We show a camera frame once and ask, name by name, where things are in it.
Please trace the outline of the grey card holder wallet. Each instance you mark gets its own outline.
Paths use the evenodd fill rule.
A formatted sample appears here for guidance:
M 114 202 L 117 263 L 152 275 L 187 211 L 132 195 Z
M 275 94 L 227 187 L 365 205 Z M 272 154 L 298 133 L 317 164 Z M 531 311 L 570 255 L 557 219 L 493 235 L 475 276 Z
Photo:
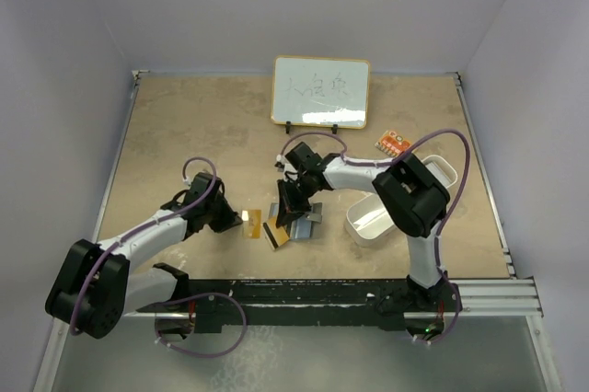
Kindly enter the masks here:
M 323 203 L 315 202 L 309 213 L 296 219 L 288 226 L 285 231 L 293 241 L 302 241 L 312 239 L 318 231 L 318 226 L 322 223 Z

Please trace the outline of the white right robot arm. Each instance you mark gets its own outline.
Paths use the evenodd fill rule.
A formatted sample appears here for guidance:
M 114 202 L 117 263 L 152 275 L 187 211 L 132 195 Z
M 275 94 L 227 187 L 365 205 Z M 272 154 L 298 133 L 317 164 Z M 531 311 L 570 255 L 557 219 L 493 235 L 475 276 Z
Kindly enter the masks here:
M 407 237 L 410 253 L 410 302 L 430 310 L 442 299 L 438 228 L 450 194 L 422 161 L 406 153 L 388 165 L 325 156 L 300 142 L 284 156 L 294 172 L 277 181 L 279 202 L 275 225 L 286 226 L 311 211 L 310 199 L 323 190 L 358 190 L 378 196 L 394 226 Z

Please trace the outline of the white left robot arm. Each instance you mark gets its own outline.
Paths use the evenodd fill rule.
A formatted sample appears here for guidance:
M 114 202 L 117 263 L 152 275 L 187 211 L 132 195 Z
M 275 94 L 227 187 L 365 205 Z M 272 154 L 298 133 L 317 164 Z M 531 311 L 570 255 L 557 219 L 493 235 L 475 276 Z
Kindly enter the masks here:
M 186 190 L 134 229 L 98 243 L 76 241 L 48 294 L 45 312 L 69 324 L 75 335 L 101 339 L 129 309 L 129 285 L 139 284 L 134 270 L 205 227 L 220 234 L 241 224 L 225 197 L 224 182 L 200 172 Z

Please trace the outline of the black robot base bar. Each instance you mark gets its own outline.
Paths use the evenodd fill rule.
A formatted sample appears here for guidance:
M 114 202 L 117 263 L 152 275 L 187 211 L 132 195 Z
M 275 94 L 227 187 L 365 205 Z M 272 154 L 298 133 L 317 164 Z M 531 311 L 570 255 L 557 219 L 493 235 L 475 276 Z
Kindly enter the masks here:
M 195 332 L 224 326 L 370 327 L 427 334 L 444 328 L 445 314 L 462 309 L 456 284 L 442 279 L 423 289 L 404 279 L 192 279 L 165 265 L 178 284 L 168 300 L 152 301 L 144 313 L 159 317 L 192 312 Z

